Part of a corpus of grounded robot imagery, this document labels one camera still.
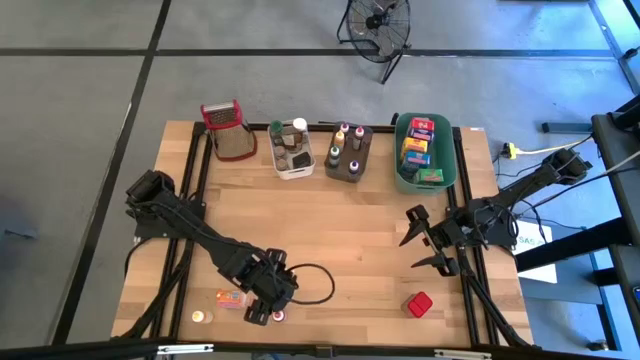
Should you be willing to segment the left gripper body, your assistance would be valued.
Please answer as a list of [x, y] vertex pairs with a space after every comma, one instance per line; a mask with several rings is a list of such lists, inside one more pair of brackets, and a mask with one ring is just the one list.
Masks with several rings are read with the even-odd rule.
[[251, 291], [256, 299], [270, 303], [275, 312], [277, 300], [282, 297], [293, 298], [298, 289], [297, 277], [287, 269], [286, 260], [287, 253], [282, 249], [255, 248], [242, 260], [235, 279], [243, 290]]

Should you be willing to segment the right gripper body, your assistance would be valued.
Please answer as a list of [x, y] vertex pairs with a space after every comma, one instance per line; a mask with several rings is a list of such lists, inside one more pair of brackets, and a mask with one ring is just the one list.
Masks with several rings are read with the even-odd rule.
[[433, 255], [442, 256], [442, 265], [435, 268], [441, 276], [457, 276], [462, 273], [461, 263], [453, 257], [448, 257], [444, 249], [454, 247], [456, 250], [463, 250], [471, 247], [473, 240], [471, 231], [464, 225], [456, 222], [456, 218], [451, 215], [436, 225], [429, 223], [429, 214], [423, 205], [417, 205], [407, 211], [409, 224], [411, 222], [422, 222], [423, 233], [420, 237], [424, 245], [433, 251]]

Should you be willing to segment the orange mini cereal box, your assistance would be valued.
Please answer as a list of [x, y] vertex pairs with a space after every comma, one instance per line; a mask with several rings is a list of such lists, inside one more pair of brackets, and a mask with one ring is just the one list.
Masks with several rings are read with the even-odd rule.
[[240, 290], [218, 290], [216, 305], [221, 308], [241, 309], [247, 306], [248, 295]]

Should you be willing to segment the red spice tin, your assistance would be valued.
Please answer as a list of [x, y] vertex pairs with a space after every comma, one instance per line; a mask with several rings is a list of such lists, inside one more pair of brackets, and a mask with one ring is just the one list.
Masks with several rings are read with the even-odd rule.
[[423, 291], [411, 294], [402, 303], [401, 310], [409, 318], [422, 318], [433, 306], [433, 300]]

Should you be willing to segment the green mini cereal box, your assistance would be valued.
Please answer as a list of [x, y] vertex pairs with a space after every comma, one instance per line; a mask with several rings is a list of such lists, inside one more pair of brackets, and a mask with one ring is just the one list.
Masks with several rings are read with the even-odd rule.
[[439, 183], [444, 181], [444, 176], [441, 169], [421, 168], [414, 174], [413, 181], [415, 183]]

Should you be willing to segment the blue Rice Krispies box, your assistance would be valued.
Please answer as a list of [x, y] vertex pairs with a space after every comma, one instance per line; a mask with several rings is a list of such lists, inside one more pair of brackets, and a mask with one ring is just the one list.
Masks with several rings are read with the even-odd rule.
[[417, 172], [420, 169], [426, 169], [430, 166], [431, 156], [427, 153], [421, 153], [416, 151], [408, 151], [400, 165], [402, 172]]

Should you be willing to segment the yellow mini cereal box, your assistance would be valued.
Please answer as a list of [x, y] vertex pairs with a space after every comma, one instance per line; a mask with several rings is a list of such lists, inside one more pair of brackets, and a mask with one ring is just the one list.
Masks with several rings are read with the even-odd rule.
[[406, 137], [401, 146], [401, 153], [405, 155], [409, 151], [426, 153], [428, 151], [428, 142], [421, 139]]

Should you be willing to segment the green plastic bin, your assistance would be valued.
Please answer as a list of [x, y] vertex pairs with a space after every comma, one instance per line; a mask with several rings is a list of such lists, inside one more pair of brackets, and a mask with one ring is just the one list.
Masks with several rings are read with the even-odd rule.
[[[442, 181], [419, 183], [401, 175], [402, 143], [407, 136], [410, 121], [416, 117], [428, 118], [435, 123], [435, 139], [428, 145], [426, 154], [430, 156], [429, 169], [442, 171]], [[395, 186], [400, 193], [435, 195], [445, 191], [457, 179], [453, 130], [450, 122], [440, 114], [409, 112], [399, 115], [395, 123], [393, 150]]]

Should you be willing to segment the grey plastic bin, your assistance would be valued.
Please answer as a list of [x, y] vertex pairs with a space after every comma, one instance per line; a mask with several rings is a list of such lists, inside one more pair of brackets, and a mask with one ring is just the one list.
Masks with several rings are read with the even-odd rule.
[[[340, 150], [339, 165], [337, 167], [331, 167], [329, 165], [329, 150], [331, 149], [332, 146], [334, 146], [333, 145], [334, 134], [340, 130], [340, 125], [342, 123], [348, 123], [348, 122], [337, 123], [333, 126], [331, 142], [330, 142], [327, 155], [324, 161], [325, 174], [329, 178], [332, 178], [335, 180], [340, 180], [340, 181], [349, 182], [349, 183], [357, 183], [360, 181], [361, 177], [363, 176], [366, 170], [368, 157], [369, 157], [369, 150], [370, 150], [372, 138], [373, 138], [373, 131], [371, 128], [367, 126], [348, 123], [349, 132], [344, 133], [345, 144], [344, 144], [344, 148]], [[364, 135], [364, 138], [362, 139], [362, 144], [359, 151], [355, 151], [352, 146], [354, 131], [357, 127], [363, 127], [365, 131], [365, 135]], [[357, 174], [349, 173], [348, 165], [353, 160], [356, 160], [360, 165], [359, 172]]]

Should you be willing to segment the white paper sheet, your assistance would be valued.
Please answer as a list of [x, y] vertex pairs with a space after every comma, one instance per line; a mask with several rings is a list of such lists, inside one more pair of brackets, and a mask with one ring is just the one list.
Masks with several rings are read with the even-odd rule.
[[[517, 220], [516, 224], [519, 232], [516, 237], [516, 245], [512, 247], [512, 254], [514, 256], [545, 245], [553, 240], [552, 231], [549, 226], [539, 226], [537, 223], [521, 220]], [[553, 264], [527, 271], [518, 271], [518, 277], [550, 284], [557, 283], [556, 267]]]

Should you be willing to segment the white plastic bin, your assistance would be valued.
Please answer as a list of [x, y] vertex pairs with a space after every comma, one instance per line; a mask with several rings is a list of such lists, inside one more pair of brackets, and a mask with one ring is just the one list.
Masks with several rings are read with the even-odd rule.
[[[292, 126], [292, 120], [286, 120], [286, 121], [281, 121], [283, 123], [283, 130], [286, 128], [293, 128]], [[274, 155], [274, 148], [276, 147], [270, 137], [270, 124], [267, 128], [267, 134], [268, 134], [268, 139], [269, 139], [269, 145], [271, 147], [271, 157], [272, 157], [272, 162], [275, 168], [276, 173], [278, 174], [278, 176], [282, 179], [282, 180], [293, 180], [293, 179], [297, 179], [297, 178], [302, 178], [302, 177], [307, 177], [313, 174], [314, 168], [315, 168], [315, 157], [313, 155], [312, 152], [312, 146], [311, 146], [311, 140], [310, 140], [310, 135], [309, 135], [309, 131], [308, 131], [308, 140], [305, 143], [302, 143], [301, 149], [299, 151], [288, 151], [286, 150], [286, 156], [284, 158], [277, 158]], [[294, 169], [293, 165], [292, 165], [292, 158], [296, 155], [298, 155], [301, 152], [309, 152], [310, 155], [313, 157], [313, 161], [312, 161], [312, 165], [309, 167], [304, 167], [304, 168], [299, 168], [299, 169]], [[276, 161], [278, 159], [286, 159], [289, 165], [289, 169], [286, 171], [278, 171], [276, 168]]]

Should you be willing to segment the grey metal bar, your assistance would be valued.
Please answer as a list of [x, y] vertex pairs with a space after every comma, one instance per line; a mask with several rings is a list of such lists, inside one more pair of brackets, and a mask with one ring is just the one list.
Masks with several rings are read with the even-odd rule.
[[541, 124], [543, 133], [549, 134], [589, 134], [592, 125], [587, 123], [545, 122]]

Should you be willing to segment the black crossbar with silver brackets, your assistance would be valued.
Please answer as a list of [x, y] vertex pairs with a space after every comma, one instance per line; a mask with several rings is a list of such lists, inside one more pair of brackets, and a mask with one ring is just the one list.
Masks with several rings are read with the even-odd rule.
[[597, 355], [584, 355], [542, 350], [537, 347], [475, 345], [468, 348], [451, 346], [400, 347], [354, 345], [303, 345], [237, 342], [176, 342], [172, 338], [126, 339], [0, 349], [0, 360], [126, 360], [148, 356], [199, 353], [277, 353], [306, 355], [320, 359], [338, 356], [434, 357], [455, 360], [619, 360]]

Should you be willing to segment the black side table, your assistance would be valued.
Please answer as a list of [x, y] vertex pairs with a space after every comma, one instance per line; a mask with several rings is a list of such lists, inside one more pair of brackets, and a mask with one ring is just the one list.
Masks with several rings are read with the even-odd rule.
[[594, 270], [598, 287], [617, 285], [640, 345], [640, 94], [618, 110], [591, 118], [592, 132], [621, 216], [516, 256], [517, 269], [532, 270], [608, 249], [613, 265]]

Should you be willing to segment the black table frame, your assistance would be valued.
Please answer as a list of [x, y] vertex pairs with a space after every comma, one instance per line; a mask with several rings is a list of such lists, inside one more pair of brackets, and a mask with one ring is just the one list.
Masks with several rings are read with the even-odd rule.
[[[445, 194], [399, 193], [394, 184], [394, 130], [374, 130], [367, 169], [358, 183], [328, 178], [322, 167], [296, 180], [282, 180], [272, 165], [267, 135], [257, 153], [239, 162], [212, 160], [204, 185], [207, 222], [224, 235], [262, 248], [281, 248], [297, 269], [299, 290], [286, 320], [266, 326], [244, 321], [239, 309], [216, 305], [229, 288], [208, 254], [193, 254], [183, 311], [166, 311], [160, 331], [184, 341], [467, 348], [471, 341], [461, 281], [430, 267], [412, 268], [428, 249], [419, 240], [400, 246], [406, 211], [427, 208], [432, 221], [444, 217]], [[423, 291], [433, 306], [422, 318], [401, 310]], [[208, 324], [192, 321], [210, 311]]]

